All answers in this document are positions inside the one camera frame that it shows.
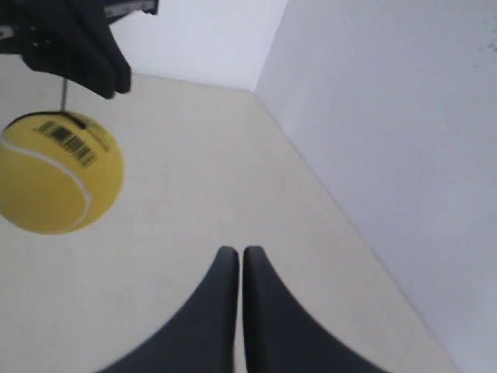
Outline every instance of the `beige floor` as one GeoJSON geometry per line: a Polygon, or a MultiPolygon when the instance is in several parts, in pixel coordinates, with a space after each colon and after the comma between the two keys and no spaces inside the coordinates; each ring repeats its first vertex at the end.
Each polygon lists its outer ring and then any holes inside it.
{"type": "MultiPolygon", "coordinates": [[[[0,59],[7,124],[56,108],[60,80],[0,59]]],[[[327,329],[395,373],[455,372],[406,300],[249,93],[136,77],[70,107],[122,145],[120,199],[93,226],[32,235],[0,221],[0,372],[88,373],[153,333],[218,246],[264,245],[327,329]]],[[[243,347],[238,329],[238,371],[243,347]]]]}

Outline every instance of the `yellow tennis ball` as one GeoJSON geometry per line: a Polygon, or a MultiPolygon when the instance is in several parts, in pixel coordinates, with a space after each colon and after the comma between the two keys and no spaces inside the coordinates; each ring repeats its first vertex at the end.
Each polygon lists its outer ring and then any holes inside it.
{"type": "Polygon", "coordinates": [[[79,113],[31,113],[0,139],[0,214],[40,234],[83,228],[112,206],[123,182],[113,136],[79,113]]]}

